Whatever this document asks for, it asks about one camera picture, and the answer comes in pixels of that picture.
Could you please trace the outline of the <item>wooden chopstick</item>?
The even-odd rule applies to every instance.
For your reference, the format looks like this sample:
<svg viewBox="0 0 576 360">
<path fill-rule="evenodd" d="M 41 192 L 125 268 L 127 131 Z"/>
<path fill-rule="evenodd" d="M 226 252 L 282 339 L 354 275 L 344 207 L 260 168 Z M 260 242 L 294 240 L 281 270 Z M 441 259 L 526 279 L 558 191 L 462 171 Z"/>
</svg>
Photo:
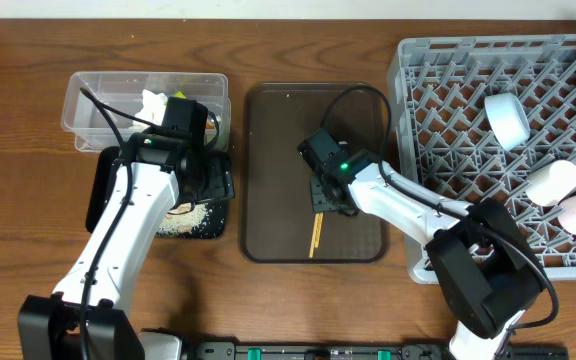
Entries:
<svg viewBox="0 0 576 360">
<path fill-rule="evenodd" d="M 319 247 L 323 227 L 323 218 L 324 218 L 323 213 L 317 213 L 315 215 L 314 230 L 313 230 L 314 248 Z"/>
<path fill-rule="evenodd" d="M 314 217 L 313 229 L 312 229 L 312 235 L 311 235 L 311 243 L 310 243 L 310 248 L 309 248 L 309 257 L 310 258 L 312 258 L 314 256 L 314 252 L 319 246 L 322 222 L 323 222 L 323 214 L 322 213 L 316 213 L 315 217 Z"/>
</svg>

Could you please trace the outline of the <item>yellow snack wrapper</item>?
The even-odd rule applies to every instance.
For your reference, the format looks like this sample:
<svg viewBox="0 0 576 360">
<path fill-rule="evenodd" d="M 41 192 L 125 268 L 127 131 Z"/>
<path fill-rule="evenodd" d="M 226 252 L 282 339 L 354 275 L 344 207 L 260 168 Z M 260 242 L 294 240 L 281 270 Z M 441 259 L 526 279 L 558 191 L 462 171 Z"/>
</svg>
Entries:
<svg viewBox="0 0 576 360">
<path fill-rule="evenodd" d="M 174 98 L 181 98 L 181 99 L 186 99 L 186 96 L 181 92 L 181 91 L 177 91 L 172 95 Z"/>
</svg>

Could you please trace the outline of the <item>white tissue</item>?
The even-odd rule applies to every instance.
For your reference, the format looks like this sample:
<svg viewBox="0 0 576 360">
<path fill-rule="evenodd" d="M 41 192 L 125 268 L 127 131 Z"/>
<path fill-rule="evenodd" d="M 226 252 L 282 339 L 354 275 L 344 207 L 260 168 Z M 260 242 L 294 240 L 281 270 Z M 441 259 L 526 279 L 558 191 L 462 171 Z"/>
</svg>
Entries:
<svg viewBox="0 0 576 360">
<path fill-rule="evenodd" d="M 135 114 L 141 122 L 132 121 L 134 129 L 145 129 L 145 122 L 160 126 L 163 122 L 168 96 L 164 93 L 153 93 L 144 89 L 142 91 L 142 109 Z"/>
</svg>

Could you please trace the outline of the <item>light blue bowl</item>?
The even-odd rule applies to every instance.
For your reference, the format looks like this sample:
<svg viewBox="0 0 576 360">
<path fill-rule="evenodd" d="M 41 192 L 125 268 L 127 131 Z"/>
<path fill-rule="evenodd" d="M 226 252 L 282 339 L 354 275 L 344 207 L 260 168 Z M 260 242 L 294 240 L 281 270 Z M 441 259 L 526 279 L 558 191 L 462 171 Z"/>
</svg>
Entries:
<svg viewBox="0 0 576 360">
<path fill-rule="evenodd" d="M 500 146 L 511 151 L 530 137 L 530 127 L 519 99 L 512 93 L 484 98 L 484 110 Z"/>
</svg>

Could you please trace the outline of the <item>white cup green inside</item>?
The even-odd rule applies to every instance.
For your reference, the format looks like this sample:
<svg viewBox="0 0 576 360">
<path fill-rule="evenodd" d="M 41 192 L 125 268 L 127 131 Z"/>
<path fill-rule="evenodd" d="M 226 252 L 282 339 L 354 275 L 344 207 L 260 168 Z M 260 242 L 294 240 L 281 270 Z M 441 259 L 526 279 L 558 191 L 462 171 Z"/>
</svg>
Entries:
<svg viewBox="0 0 576 360">
<path fill-rule="evenodd" d="M 557 205 L 576 188 L 576 164 L 556 160 L 527 178 L 527 197 L 542 207 Z"/>
</svg>

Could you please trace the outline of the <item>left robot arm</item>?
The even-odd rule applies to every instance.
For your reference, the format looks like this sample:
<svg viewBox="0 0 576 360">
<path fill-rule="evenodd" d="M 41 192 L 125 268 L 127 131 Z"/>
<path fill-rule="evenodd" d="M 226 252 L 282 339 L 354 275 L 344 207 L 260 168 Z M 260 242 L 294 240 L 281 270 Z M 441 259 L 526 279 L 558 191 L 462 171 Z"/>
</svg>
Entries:
<svg viewBox="0 0 576 360">
<path fill-rule="evenodd" d="M 30 295 L 18 315 L 26 359 L 179 359 L 180 337 L 136 333 L 128 312 L 140 270 L 169 211 L 234 196 L 229 157 L 205 143 L 215 115 L 168 99 L 161 125 L 120 139 L 103 212 L 86 247 L 49 297 Z"/>
</svg>

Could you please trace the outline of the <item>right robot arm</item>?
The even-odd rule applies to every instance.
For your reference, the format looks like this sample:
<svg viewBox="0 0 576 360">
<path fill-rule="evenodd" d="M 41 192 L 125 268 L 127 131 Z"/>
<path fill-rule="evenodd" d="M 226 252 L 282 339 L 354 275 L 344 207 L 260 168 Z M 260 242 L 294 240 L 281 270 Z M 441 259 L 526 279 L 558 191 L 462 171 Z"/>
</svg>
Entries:
<svg viewBox="0 0 576 360">
<path fill-rule="evenodd" d="M 455 359 L 496 359 L 510 331 L 544 290 L 543 269 L 506 207 L 444 198 L 366 150 L 355 154 L 319 129 L 297 147 L 326 202 L 374 215 L 426 251 L 458 320 Z"/>
</svg>

